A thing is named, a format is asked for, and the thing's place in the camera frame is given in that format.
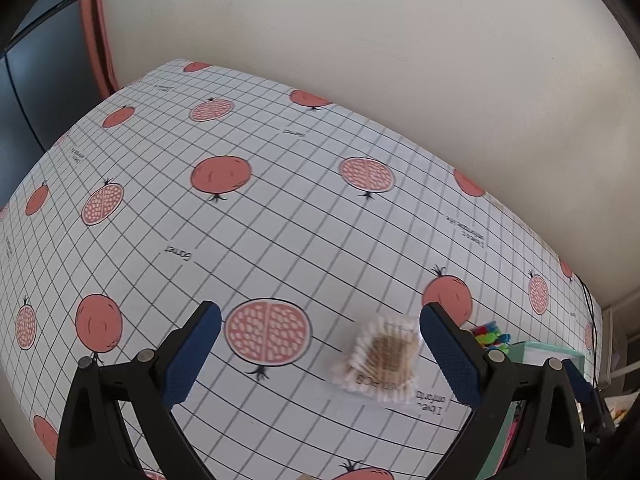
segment colorful toy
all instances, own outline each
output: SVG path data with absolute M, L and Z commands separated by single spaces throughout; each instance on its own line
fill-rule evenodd
M 495 321 L 471 329 L 471 333 L 485 350 L 497 349 L 509 353 L 509 341 L 511 334 L 503 334 Z

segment metal screw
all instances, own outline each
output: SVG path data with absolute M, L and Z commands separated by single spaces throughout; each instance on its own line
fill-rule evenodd
M 93 360 L 88 355 L 85 355 L 84 357 L 78 359 L 78 368 L 86 370 L 89 366 L 91 366 L 92 362 Z
M 494 363 L 501 363 L 504 361 L 504 354 L 494 348 L 493 350 L 489 350 L 489 359 Z
M 549 366 L 551 366 L 553 368 L 553 370 L 562 370 L 562 363 L 560 362 L 560 360 L 556 359 L 555 357 L 552 357 L 551 359 L 549 359 Z
M 145 348 L 144 350 L 138 352 L 138 355 L 136 357 L 141 363 L 148 363 L 149 361 L 151 361 L 151 359 L 154 358 L 155 354 L 156 353 L 151 348 Z

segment blue gripper pad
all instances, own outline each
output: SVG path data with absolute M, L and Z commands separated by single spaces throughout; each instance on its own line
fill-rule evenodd
M 220 308 L 211 303 L 166 368 L 162 403 L 168 410 L 174 404 L 184 402 L 189 395 L 221 326 Z
M 478 370 L 432 308 L 422 309 L 420 332 L 458 401 L 472 409 L 479 406 Z
M 574 391 L 575 400 L 581 404 L 591 402 L 591 385 L 584 379 L 584 376 L 578 371 L 571 359 L 563 359 L 562 364 L 569 377 L 571 389 Z

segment teal box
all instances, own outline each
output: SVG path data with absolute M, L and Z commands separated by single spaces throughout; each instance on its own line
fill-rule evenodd
M 524 363 L 528 365 L 542 365 L 550 357 L 556 357 L 557 359 L 571 359 L 575 367 L 580 370 L 580 373 L 584 373 L 584 355 L 575 350 L 569 348 L 562 348 L 560 346 L 547 345 L 538 342 L 524 342 L 516 343 L 509 346 L 509 359 L 514 363 Z M 504 451 L 504 446 L 507 443 L 507 437 L 509 436 L 509 430 L 511 429 L 511 423 L 513 422 L 513 416 L 516 412 L 517 402 L 512 402 L 507 411 L 507 415 L 504 418 L 498 437 L 495 439 L 494 446 L 491 448 L 491 452 L 487 457 L 482 469 L 478 473 L 476 480 L 484 480 L 495 474 L 495 470 L 500 464 L 500 459 Z

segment whole pomegranate print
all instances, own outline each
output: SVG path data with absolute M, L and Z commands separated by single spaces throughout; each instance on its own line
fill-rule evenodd
M 58 432 L 56 429 L 49 424 L 44 417 L 39 415 L 33 416 L 33 429 L 44 446 L 44 449 L 46 449 L 55 460 L 56 451 L 58 450 Z
M 422 304 L 437 302 L 453 322 L 461 326 L 471 317 L 473 299 L 466 283 L 455 276 L 444 274 L 444 267 L 433 267 L 436 278 L 430 281 L 422 294 Z
M 198 70 L 202 70 L 204 68 L 208 68 L 211 65 L 209 63 L 202 63 L 201 61 L 193 61 L 182 69 L 183 72 L 197 72 Z
M 107 115 L 107 118 L 102 122 L 102 126 L 104 128 L 113 128 L 114 126 L 118 126 L 118 124 L 122 124 L 124 121 L 129 119 L 135 111 L 136 109 L 133 106 L 123 106 L 120 110 L 116 110 L 115 112 Z
M 304 310 L 288 301 L 260 298 L 240 304 L 225 321 L 225 339 L 242 360 L 257 365 L 258 381 L 267 367 L 300 359 L 311 343 L 311 323 Z
M 569 267 L 566 261 L 564 261 L 562 258 L 558 259 L 560 260 L 560 270 L 562 270 L 562 273 L 569 278 L 569 281 L 571 281 L 571 278 L 574 276 L 574 272 L 571 270 L 571 267 Z
M 347 472 L 337 476 L 334 480 L 338 480 L 338 478 L 340 480 L 394 480 L 394 476 L 386 469 L 379 467 L 361 467 L 360 469 L 356 469 L 359 463 L 360 461 L 351 462 L 347 460 L 347 462 L 341 465 Z
M 94 358 L 113 350 L 122 336 L 122 314 L 111 298 L 103 294 L 85 297 L 76 311 L 76 333 Z
M 549 289 L 546 286 L 545 279 L 539 274 L 529 271 L 529 302 L 533 311 L 542 316 L 549 304 Z
M 238 156 L 220 155 L 206 158 L 191 172 L 191 185 L 203 193 L 210 193 L 210 200 L 226 200 L 224 193 L 241 188 L 251 178 L 251 166 Z
M 347 184 L 364 191 L 360 196 L 367 200 L 373 198 L 372 193 L 390 191 L 396 182 L 394 174 L 386 164 L 363 156 L 346 158 L 340 163 L 338 172 Z
M 485 190 L 482 189 L 478 184 L 476 184 L 469 177 L 462 174 L 461 171 L 453 170 L 453 178 L 456 180 L 456 183 L 460 186 L 460 189 L 468 194 L 469 196 L 482 196 L 485 194 Z
M 31 193 L 31 196 L 27 200 L 27 206 L 24 208 L 24 214 L 31 216 L 40 211 L 40 208 L 47 200 L 47 196 L 49 196 L 49 186 L 43 182 L 42 186 Z
M 318 110 L 321 106 L 327 106 L 333 104 L 331 101 L 318 97 L 317 95 L 310 94 L 304 90 L 294 90 L 289 95 L 289 99 L 297 105 L 306 106 L 312 110 Z

